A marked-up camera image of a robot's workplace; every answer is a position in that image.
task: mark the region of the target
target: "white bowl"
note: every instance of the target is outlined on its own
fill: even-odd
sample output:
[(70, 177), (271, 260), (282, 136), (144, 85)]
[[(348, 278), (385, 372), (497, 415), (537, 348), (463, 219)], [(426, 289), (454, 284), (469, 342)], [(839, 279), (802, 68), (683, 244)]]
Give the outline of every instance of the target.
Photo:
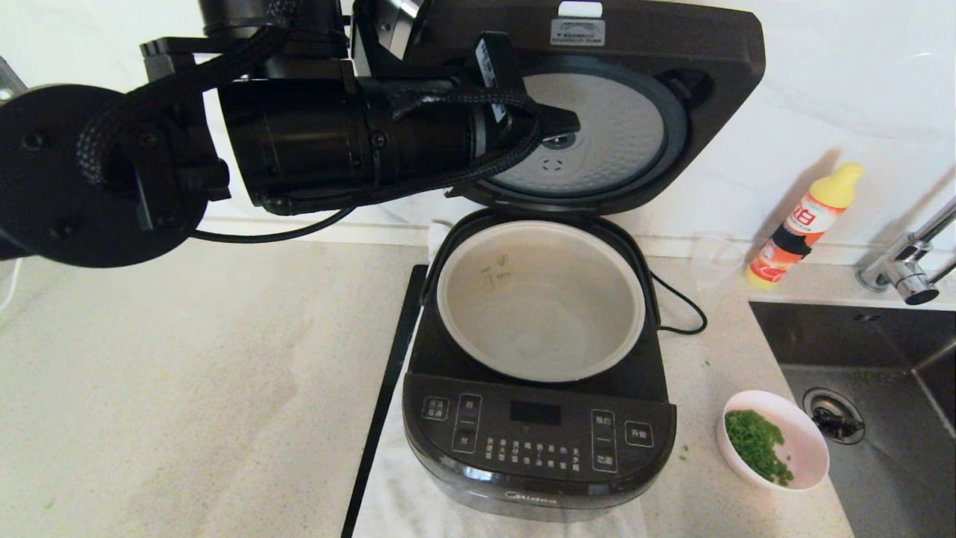
[[(788, 485), (770, 482), (758, 475), (730, 444), (724, 416), (731, 411), (747, 409), (753, 409), (780, 428), (784, 444), (775, 445), (773, 450), (793, 472), (793, 480)], [(777, 491), (806, 491), (819, 484), (830, 470), (827, 441), (816, 429), (816, 424), (790, 400), (770, 392), (743, 391), (728, 400), (717, 421), (717, 446), (730, 468), (738, 475), (756, 485)]]
[(578, 228), (535, 220), (463, 241), (439, 275), (438, 311), (472, 358), (544, 383), (613, 367), (644, 324), (641, 283), (617, 251)]

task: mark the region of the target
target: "button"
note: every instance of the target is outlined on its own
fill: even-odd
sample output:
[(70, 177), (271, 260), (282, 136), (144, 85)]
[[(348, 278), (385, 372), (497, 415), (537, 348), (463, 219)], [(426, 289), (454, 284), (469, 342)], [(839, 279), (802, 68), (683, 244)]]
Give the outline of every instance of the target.
[(428, 396), (422, 404), (422, 418), (445, 420), (448, 418), (448, 398)]
[(634, 446), (654, 446), (654, 430), (647, 422), (624, 422), (624, 441)]
[(614, 440), (614, 414), (601, 409), (591, 410), (591, 433), (595, 440)]
[(473, 453), (477, 440), (474, 430), (462, 428), (455, 432), (455, 437), (451, 443), (451, 450), (455, 452), (467, 452), (469, 454)]
[(477, 422), (481, 415), (481, 396), (462, 394), (458, 396), (458, 420)]
[(618, 458), (615, 454), (614, 445), (607, 443), (595, 443), (594, 468), (596, 471), (606, 471), (615, 473), (618, 471)]

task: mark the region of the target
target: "chrome faucet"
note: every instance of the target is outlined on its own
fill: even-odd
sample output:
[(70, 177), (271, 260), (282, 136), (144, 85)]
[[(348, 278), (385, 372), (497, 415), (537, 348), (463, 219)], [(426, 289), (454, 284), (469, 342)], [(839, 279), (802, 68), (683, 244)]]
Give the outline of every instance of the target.
[(857, 280), (868, 289), (883, 291), (890, 284), (906, 304), (923, 304), (936, 299), (936, 282), (956, 267), (956, 258), (936, 275), (928, 277), (920, 267), (920, 258), (933, 250), (930, 241), (956, 219), (956, 197), (916, 232), (900, 235), (879, 258), (857, 271)]

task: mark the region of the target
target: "bottle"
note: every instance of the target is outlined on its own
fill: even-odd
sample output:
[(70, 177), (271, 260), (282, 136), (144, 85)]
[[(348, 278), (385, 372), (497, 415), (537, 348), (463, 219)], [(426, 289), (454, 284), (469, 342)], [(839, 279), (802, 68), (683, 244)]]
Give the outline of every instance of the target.
[(846, 163), (833, 175), (814, 181), (800, 203), (787, 216), (747, 266), (751, 285), (769, 289), (813, 250), (811, 247), (857, 197), (856, 183), (863, 167)]

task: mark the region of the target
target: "sink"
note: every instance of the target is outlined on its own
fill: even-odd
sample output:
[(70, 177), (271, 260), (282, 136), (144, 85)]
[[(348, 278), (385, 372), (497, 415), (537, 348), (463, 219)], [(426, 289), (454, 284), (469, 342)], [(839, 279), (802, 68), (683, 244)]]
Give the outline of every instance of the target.
[[(956, 312), (751, 303), (860, 537), (956, 536)], [(818, 423), (829, 424), (826, 420)]]

